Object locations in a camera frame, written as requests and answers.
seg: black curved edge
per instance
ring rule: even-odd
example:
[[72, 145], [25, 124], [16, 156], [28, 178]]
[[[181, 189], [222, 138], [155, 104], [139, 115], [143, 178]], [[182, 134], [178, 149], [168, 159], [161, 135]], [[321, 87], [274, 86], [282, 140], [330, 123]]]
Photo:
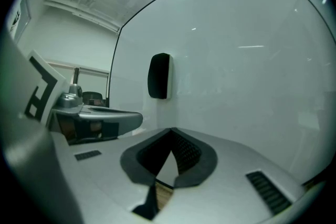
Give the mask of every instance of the black curved edge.
[[217, 166], [217, 154], [211, 146], [177, 128], [165, 129], [130, 147], [121, 155], [120, 164], [132, 182], [151, 187], [170, 151], [179, 171], [174, 188], [200, 185]]
[[[112, 68], [113, 68], [113, 62], [114, 62], [114, 57], [116, 55], [116, 51], [117, 51], [117, 46], [118, 46], [118, 42], [119, 42], [119, 38], [120, 38], [120, 35], [121, 35], [121, 32], [122, 32], [122, 29], [124, 28], [124, 26], [126, 26], [131, 19], [133, 19], [138, 13], [140, 13], [143, 9], [147, 8], [150, 4], [152, 4], [154, 1], [156, 0], [153, 0], [151, 2], [149, 2], [147, 5], [145, 5], [142, 9], [140, 9], [136, 14], [134, 14], [121, 28], [120, 28], [120, 31], [119, 31], [119, 34], [118, 34], [118, 39], [117, 39], [117, 43], [116, 43], [116, 46], [114, 48], [114, 52], [113, 52], [113, 57], [112, 57], [112, 64], [111, 64], [111, 70], [110, 70], [110, 79], [108, 81], [108, 92], [109, 92], [109, 97], [107, 98], [107, 107], [110, 107], [110, 86], [111, 86], [111, 77], [112, 77]], [[332, 36], [332, 39], [334, 41], [334, 43], [336, 44], [336, 38], [334, 37], [334, 35], [332, 34], [332, 31], [329, 27], [329, 25], [327, 24], [327, 22], [325, 21], [325, 19], [323, 18], [322, 14], [319, 12], [319, 10], [315, 7], [315, 5], [313, 4], [313, 2], [311, 0], [308, 0], [308, 2], [314, 7], [314, 9], [317, 11], [317, 13], [320, 15], [320, 17], [322, 18], [323, 22], [325, 23], [330, 35]]]
[[157, 178], [155, 179], [155, 182], [159, 183], [160, 185], [162, 185], [162, 186], [164, 186], [164, 187], [166, 187], [168, 189], [171, 189], [171, 190], [174, 189], [174, 187], [172, 187], [171, 185], [168, 185], [165, 182], [162, 182], [161, 180], [158, 180]]
[[156, 214], [159, 212], [157, 207], [157, 199], [156, 199], [156, 189], [155, 184], [153, 184], [148, 191], [146, 202], [143, 205], [139, 205], [134, 208], [132, 211], [146, 219], [152, 220]]

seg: black vent grille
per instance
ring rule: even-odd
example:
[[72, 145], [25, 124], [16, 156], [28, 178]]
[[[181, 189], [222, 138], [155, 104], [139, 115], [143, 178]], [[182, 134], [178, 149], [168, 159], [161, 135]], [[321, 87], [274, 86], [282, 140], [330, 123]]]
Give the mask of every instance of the black vent grille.
[[176, 159], [179, 174], [195, 166], [201, 157], [201, 150], [193, 143], [183, 138], [179, 134], [174, 134], [172, 143], [172, 152]]
[[291, 205], [291, 202], [262, 172], [253, 172], [247, 174], [246, 177], [258, 191], [273, 215], [282, 212]]
[[82, 161], [83, 159], [92, 158], [92, 157], [98, 156], [100, 154], [101, 154], [100, 151], [88, 151], [88, 152], [76, 154], [75, 157], [78, 161]]

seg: black rubber seal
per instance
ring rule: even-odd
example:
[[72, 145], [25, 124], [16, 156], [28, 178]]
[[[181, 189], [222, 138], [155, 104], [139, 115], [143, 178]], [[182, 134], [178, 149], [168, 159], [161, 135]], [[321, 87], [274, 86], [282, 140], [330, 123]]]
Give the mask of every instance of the black rubber seal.
[[179, 171], [174, 188], [200, 185], [216, 168], [214, 149], [177, 128], [165, 129], [130, 147], [123, 152], [120, 164], [132, 182], [153, 186], [170, 151]]

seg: white curved wall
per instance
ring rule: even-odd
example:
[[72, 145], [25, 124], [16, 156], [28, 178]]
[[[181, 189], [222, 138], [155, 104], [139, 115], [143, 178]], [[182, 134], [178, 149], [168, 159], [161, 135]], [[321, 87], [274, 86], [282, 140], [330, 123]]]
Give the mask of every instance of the white curved wall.
[[[148, 95], [161, 52], [174, 58], [170, 100]], [[122, 29], [110, 107], [142, 113], [141, 131], [243, 143], [303, 183], [335, 151], [335, 75], [336, 44], [307, 0], [156, 0]]]

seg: wooden floor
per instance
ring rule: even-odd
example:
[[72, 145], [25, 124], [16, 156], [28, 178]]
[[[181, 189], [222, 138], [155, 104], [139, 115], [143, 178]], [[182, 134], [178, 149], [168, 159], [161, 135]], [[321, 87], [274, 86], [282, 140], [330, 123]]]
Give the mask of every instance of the wooden floor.
[[171, 196], [173, 195], [173, 190], [161, 185], [159, 182], [155, 183], [156, 187], [156, 199], [158, 203], [159, 210], [166, 205]]

